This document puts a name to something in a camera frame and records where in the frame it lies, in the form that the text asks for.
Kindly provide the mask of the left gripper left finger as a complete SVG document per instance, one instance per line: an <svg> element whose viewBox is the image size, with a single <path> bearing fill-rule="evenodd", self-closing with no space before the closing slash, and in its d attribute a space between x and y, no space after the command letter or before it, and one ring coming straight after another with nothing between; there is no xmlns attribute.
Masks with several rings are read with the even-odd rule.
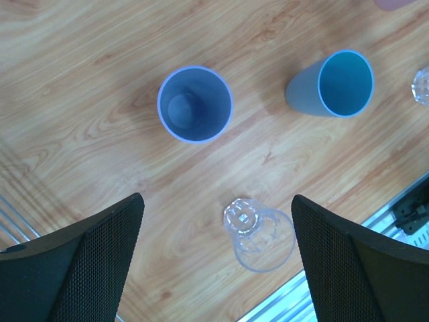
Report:
<svg viewBox="0 0 429 322"><path fill-rule="evenodd" d="M2 321L114 321L144 212L134 193L1 252Z"/></svg>

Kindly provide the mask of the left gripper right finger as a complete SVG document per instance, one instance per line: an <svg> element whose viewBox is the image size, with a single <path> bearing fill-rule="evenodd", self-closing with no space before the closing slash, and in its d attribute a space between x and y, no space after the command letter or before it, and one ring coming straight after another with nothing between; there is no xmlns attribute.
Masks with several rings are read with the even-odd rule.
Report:
<svg viewBox="0 0 429 322"><path fill-rule="evenodd" d="M428 320L428 251L302 195L291 212L318 321Z"/></svg>

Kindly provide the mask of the blue plastic cup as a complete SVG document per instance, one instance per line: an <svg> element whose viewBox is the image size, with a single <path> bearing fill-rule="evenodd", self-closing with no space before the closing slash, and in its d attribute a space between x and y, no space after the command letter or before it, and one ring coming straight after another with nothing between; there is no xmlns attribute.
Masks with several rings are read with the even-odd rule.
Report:
<svg viewBox="0 0 429 322"><path fill-rule="evenodd" d="M286 103L299 113L350 118L370 103L375 87L368 59L341 50L300 71L285 89Z"/></svg>

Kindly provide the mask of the purple plastic cup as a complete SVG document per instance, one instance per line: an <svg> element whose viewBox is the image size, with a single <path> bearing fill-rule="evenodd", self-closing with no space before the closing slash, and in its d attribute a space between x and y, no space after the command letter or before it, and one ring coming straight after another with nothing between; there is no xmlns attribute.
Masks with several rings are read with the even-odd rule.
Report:
<svg viewBox="0 0 429 322"><path fill-rule="evenodd" d="M163 81L158 116L169 134L189 144L217 139L233 116L233 95L224 78L205 66L185 66Z"/></svg>

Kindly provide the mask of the pink plastic cup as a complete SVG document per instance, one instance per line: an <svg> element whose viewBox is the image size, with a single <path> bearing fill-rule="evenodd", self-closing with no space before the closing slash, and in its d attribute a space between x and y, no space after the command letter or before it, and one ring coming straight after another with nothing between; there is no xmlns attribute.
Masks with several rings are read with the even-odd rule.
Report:
<svg viewBox="0 0 429 322"><path fill-rule="evenodd" d="M374 0L375 4L384 11L395 11L416 0Z"/></svg>

